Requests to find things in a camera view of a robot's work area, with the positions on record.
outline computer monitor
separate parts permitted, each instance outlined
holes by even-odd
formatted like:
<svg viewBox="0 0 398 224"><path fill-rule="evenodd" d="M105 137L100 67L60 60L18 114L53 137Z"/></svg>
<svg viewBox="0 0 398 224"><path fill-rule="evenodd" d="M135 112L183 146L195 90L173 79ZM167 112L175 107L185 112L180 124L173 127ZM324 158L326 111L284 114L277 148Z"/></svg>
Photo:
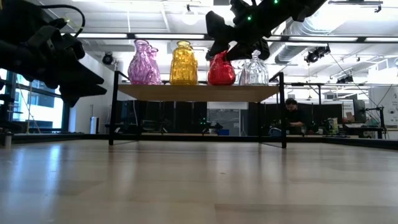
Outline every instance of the computer monitor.
<svg viewBox="0 0 398 224"><path fill-rule="evenodd" d="M366 122L365 102L363 100L353 100L354 102L354 118L357 123Z"/></svg>

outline ceiling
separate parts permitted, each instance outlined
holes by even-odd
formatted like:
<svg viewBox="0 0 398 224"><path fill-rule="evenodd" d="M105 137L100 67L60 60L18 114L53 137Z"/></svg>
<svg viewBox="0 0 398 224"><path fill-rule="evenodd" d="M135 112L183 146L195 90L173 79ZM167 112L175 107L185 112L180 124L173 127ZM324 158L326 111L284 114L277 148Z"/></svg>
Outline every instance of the ceiling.
<svg viewBox="0 0 398 224"><path fill-rule="evenodd" d="M130 1L130 0L29 0L35 4L69 4L78 7L86 16L86 26L83 32L134 32L134 33L206 33L205 14L214 10L231 22L233 14L229 6L213 6L213 1L200 0L190 3L192 12L187 14L187 1ZM335 26L329 35L398 35L398 1L384 0L382 11L375 13L375 7L362 6L322 6L322 16L317 20L317 26ZM74 32L81 24L79 13L69 9L52 9L48 13L53 17L64 17L71 22L63 32ZM86 51L101 59L104 52L112 51L123 64L123 71L134 56L132 40L84 40ZM150 44L159 49L157 62L160 72L164 75L170 71L171 51L175 41L152 40ZM192 45L211 47L212 41L193 41ZM369 67L375 66L387 58L398 56L398 45L394 44L330 44L331 54L339 62L336 64L331 56L308 65L303 61L308 50L294 57L288 65L274 65L274 58L267 63L270 74L283 70L291 80L327 81L338 77L342 69L353 72L355 77L366 77ZM199 76L206 79L208 62L205 61L205 51L195 52L198 58Z"/></svg>

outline man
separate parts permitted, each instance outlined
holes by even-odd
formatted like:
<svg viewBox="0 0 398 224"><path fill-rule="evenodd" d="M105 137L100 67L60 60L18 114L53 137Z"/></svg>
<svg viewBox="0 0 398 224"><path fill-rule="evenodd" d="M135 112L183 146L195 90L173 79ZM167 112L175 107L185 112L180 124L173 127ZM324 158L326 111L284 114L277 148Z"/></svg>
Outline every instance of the man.
<svg viewBox="0 0 398 224"><path fill-rule="evenodd" d="M304 114L297 108L297 101L289 98L285 102L286 105L286 119L287 124L290 126L289 131L291 134L300 134L301 127L305 126Z"/></svg>

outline white wall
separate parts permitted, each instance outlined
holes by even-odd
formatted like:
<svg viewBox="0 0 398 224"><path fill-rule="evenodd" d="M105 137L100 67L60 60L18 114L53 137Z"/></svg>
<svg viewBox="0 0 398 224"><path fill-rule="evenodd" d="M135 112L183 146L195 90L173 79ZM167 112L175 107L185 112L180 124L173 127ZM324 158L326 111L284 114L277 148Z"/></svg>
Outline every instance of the white wall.
<svg viewBox="0 0 398 224"><path fill-rule="evenodd" d="M102 87L107 89L107 93L100 96L80 98L77 104L73 108L70 108L69 131L90 133L91 106L93 106L93 116L99 117L99 133L104 134L105 124L109 123L111 116L110 107L112 103L114 72L88 54L80 60L80 63L104 79ZM118 99L130 100L131 97L120 93L118 94Z"/></svg>

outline vase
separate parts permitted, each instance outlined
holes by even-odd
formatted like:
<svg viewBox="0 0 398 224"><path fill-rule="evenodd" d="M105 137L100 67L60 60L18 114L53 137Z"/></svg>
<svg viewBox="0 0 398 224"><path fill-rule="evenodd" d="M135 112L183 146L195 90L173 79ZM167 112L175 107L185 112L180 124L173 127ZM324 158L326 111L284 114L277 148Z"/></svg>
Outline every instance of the vase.
<svg viewBox="0 0 398 224"><path fill-rule="evenodd" d="M210 60L210 70L207 76L210 85L232 85L235 82L235 71L231 62L225 59L227 50L217 54Z"/></svg>
<svg viewBox="0 0 398 224"><path fill-rule="evenodd" d="M148 74L149 76L149 84L150 85L161 85L162 79L160 78L159 66L156 62L156 55L158 53L158 49L155 47L148 48L147 54L149 56L149 62L151 65L151 70Z"/></svg>
<svg viewBox="0 0 398 224"><path fill-rule="evenodd" d="M198 82L197 62L188 41L178 41L173 51L170 71L171 85L196 85Z"/></svg>
<svg viewBox="0 0 398 224"><path fill-rule="evenodd" d="M243 67L239 85L268 85L268 69L258 55L254 54Z"/></svg>
<svg viewBox="0 0 398 224"><path fill-rule="evenodd" d="M135 40L136 54L130 62L128 75L131 84L148 85L151 80L152 66L149 61L148 50L152 47L146 40Z"/></svg>

